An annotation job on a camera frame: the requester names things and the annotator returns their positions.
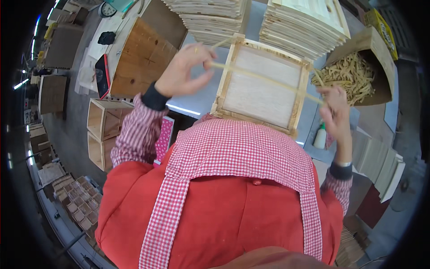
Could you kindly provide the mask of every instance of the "wooden stick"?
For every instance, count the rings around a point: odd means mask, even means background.
[[[323,80],[319,77],[318,73],[314,69],[313,72],[315,73],[316,78],[318,79],[319,83],[321,84],[321,87],[324,87]]]
[[[293,91],[296,94],[303,94],[302,92],[299,92],[298,89],[293,88],[293,87],[291,87],[291,86],[289,86],[287,84],[281,83],[279,81],[273,80],[273,79],[271,79],[269,77],[265,77],[263,75],[260,75],[260,74],[254,73],[254,72],[250,72],[250,71],[245,70],[243,68],[239,68],[239,67],[235,67],[235,66],[233,67],[231,65],[223,65],[223,64],[220,64],[220,63],[217,63],[217,62],[211,62],[210,65],[212,67],[216,67],[216,68],[220,68],[220,69],[227,69],[229,71],[234,71],[234,72],[242,73],[242,74],[245,74],[245,75],[248,75],[248,76],[251,76],[251,77],[257,77],[259,79],[263,79],[263,80],[269,81],[269,82],[271,82],[273,84],[276,84],[278,86],[281,86],[283,88],[289,89],[290,91]],[[310,95],[308,93],[305,93],[305,97],[307,97],[307,98],[309,98],[309,99],[311,99],[311,100],[313,100],[313,101],[315,101],[315,102],[317,102],[319,104],[322,104],[322,105],[324,104],[323,100],[320,100],[319,98],[316,98],[316,97],[314,97],[314,96],[312,96],[312,95]]]
[[[221,42],[218,42],[218,43],[216,43],[215,45],[213,45],[212,47],[211,47],[211,49],[213,50],[214,48],[216,48],[216,47],[218,47],[218,46],[221,46],[222,44],[224,44],[224,43],[227,43],[228,41],[230,41],[230,39],[232,39],[233,37],[229,37],[229,38],[227,38],[226,40],[223,40],[223,41],[221,41]]]

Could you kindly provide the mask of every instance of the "open wooden box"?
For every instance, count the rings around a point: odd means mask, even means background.
[[[125,101],[91,98],[86,127],[100,141],[117,136],[121,132],[124,117],[133,108],[132,104]]]
[[[235,34],[226,65],[263,75],[297,89],[224,69],[211,114],[269,126],[294,139],[312,61]]]
[[[102,171],[112,169],[111,150],[115,146],[116,137],[105,141],[98,140],[91,132],[87,133],[88,157]]]

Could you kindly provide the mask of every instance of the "gingham apron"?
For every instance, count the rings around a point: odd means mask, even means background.
[[[188,186],[201,176],[271,179],[299,192],[304,254],[321,260],[311,158],[290,137],[271,128],[214,119],[178,134],[143,240],[140,269],[167,268]]]

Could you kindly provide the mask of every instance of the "white glue bottle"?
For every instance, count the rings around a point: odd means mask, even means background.
[[[323,122],[321,125],[321,129],[318,130],[316,134],[315,141],[313,142],[313,146],[315,148],[324,149],[326,145],[326,123]]]

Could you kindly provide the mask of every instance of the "concrete floor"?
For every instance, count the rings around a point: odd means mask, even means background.
[[[46,114],[43,121],[57,154],[60,156],[66,170],[76,178],[88,175],[100,186],[104,185],[106,173],[102,172],[88,158],[86,118],[89,99],[97,94],[79,95],[74,91],[78,68],[85,48],[89,45],[95,33],[100,18],[96,11],[90,12],[85,22],[85,32],[79,44],[72,69],[67,72],[71,78],[67,93],[67,108],[65,120],[61,116]],[[409,62],[398,62],[399,73],[399,108],[403,113],[400,133],[396,134],[393,148],[403,156],[406,163],[402,182],[408,182],[408,188],[398,188],[391,201],[391,206],[381,218],[378,225],[369,230],[372,244],[366,250],[366,256],[360,261],[389,254],[396,246],[407,227],[420,190],[424,182],[424,163],[420,160],[419,144],[419,84],[415,65]],[[183,130],[192,122],[179,121]]]
[[[88,158],[86,129],[89,99],[98,98],[98,94],[90,91],[89,95],[80,95],[74,91],[85,48],[91,42],[100,21],[101,18],[98,16],[97,10],[89,13],[73,67],[67,72],[59,71],[60,74],[67,74],[70,78],[65,113],[63,112],[63,115],[45,114],[43,115],[43,123],[49,140],[60,156],[66,170],[72,173],[75,178],[90,176],[102,187],[106,181],[106,173]]]

